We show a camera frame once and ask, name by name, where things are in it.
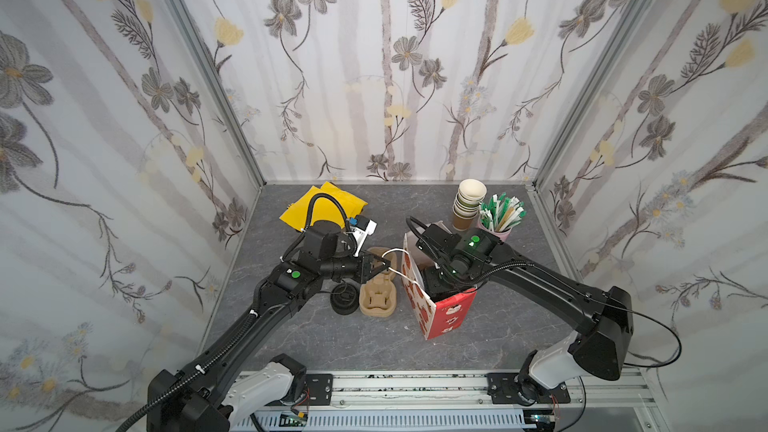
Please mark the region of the brown pulp cup carrier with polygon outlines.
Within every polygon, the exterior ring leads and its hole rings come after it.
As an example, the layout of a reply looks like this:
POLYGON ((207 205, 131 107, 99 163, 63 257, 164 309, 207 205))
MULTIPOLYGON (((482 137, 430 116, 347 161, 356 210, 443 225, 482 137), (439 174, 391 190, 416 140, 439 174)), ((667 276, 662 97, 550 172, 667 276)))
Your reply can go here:
POLYGON ((387 268, 361 286, 359 308, 363 315, 388 318, 395 312, 397 306, 395 277, 396 274, 387 268))

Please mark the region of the red white paper bag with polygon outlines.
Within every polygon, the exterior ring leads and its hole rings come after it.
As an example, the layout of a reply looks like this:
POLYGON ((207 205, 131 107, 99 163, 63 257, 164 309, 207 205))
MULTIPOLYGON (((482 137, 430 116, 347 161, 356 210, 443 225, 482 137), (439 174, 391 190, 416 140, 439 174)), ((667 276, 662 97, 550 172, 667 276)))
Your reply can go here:
POLYGON ((400 262, 390 271, 400 279, 425 339, 435 339, 458 329, 465 320, 476 297, 474 287, 459 292, 437 292, 438 270, 435 262, 416 246, 412 232, 406 232, 400 248, 387 250, 384 255, 399 252, 400 262))

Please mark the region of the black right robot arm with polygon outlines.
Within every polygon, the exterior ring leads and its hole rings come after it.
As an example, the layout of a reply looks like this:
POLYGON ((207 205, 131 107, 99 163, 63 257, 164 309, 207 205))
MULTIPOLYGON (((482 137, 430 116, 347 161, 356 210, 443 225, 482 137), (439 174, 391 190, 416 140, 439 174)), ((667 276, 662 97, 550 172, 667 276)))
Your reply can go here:
POLYGON ((545 350, 528 354, 504 395, 531 406, 561 384, 592 376, 620 379, 638 311, 620 287, 603 290, 563 276, 515 251, 500 238, 478 228, 451 233, 437 224, 409 217, 416 248, 431 265, 422 274, 426 292, 435 298, 474 293, 489 282, 505 286, 543 307, 572 331, 545 350))

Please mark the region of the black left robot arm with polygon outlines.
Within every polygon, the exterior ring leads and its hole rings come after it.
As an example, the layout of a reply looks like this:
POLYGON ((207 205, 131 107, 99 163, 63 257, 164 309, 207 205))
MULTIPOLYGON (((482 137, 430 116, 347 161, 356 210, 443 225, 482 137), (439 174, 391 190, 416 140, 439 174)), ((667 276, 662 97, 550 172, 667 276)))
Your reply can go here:
POLYGON ((238 377, 245 361, 326 281, 363 285, 386 270, 388 260, 362 248, 375 230, 374 221, 348 216, 330 194, 312 197, 299 236, 255 288, 251 305, 178 372, 158 373, 146 404, 119 430, 128 431, 144 419, 149 431, 227 431, 256 408, 300 394, 305 370, 285 355, 268 365, 266 380, 258 386, 238 377))

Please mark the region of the stack of black lids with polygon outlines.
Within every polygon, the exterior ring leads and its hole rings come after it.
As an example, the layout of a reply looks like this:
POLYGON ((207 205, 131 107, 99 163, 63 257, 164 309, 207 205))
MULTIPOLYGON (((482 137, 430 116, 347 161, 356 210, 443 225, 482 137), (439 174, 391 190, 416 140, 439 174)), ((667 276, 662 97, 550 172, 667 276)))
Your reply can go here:
POLYGON ((359 289, 350 283, 340 283, 331 290, 329 302, 336 314, 351 315, 359 308, 359 289))

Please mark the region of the pink straw holder cup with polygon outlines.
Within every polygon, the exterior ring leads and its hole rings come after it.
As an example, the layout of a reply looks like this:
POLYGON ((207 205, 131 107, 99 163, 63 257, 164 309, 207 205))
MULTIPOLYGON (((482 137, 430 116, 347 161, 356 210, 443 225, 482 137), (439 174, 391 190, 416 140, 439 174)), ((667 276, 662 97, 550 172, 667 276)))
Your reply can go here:
POLYGON ((491 230, 491 233, 498 237, 501 241, 506 241, 511 234, 512 228, 506 227, 503 230, 491 230))

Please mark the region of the yellow napkin stack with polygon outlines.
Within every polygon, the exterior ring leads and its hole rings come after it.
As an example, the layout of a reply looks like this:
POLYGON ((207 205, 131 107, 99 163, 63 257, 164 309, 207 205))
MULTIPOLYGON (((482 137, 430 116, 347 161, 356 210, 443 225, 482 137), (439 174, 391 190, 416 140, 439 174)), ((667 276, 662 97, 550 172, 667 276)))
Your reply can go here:
MULTIPOLYGON (((312 186, 297 202, 288 207, 280 216, 280 219, 296 231, 301 231, 304 229, 309 202, 319 193, 327 193, 333 196, 340 203, 348 218, 360 214, 367 205, 365 200, 340 189, 331 182, 325 182, 321 187, 312 186)), ((343 226, 342 217, 337 207, 327 199, 319 199, 314 205, 310 224, 314 224, 319 220, 331 221, 340 227, 343 226)))

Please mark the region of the green white wrapped straws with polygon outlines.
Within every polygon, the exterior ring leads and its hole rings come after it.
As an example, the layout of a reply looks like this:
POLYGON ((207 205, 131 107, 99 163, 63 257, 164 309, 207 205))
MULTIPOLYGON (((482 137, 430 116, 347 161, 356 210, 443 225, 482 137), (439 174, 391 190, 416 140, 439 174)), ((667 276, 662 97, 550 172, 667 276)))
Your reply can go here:
POLYGON ((487 203, 483 203, 479 213, 479 223, 491 232, 507 232, 526 217, 524 202, 515 196, 494 194, 487 203))

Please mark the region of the stack of paper cups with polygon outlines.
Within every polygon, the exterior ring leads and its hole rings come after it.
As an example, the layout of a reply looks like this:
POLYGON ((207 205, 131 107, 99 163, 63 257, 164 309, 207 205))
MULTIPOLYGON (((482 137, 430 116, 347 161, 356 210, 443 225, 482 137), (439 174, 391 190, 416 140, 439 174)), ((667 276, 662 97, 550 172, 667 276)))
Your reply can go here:
POLYGON ((479 180, 465 179, 460 182, 452 208, 455 230, 465 231, 475 222, 486 194, 487 187, 479 180))

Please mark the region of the aluminium mounting rail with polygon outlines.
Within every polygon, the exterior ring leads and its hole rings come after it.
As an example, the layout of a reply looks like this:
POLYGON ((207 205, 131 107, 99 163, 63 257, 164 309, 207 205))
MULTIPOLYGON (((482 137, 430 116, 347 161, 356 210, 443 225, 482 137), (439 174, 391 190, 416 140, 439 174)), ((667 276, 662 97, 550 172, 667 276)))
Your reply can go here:
POLYGON ((271 364, 238 377, 233 412, 198 431, 667 431, 640 372, 616 382, 569 379, 522 406, 510 371, 333 371, 307 376, 303 397, 278 400, 290 384, 271 364))

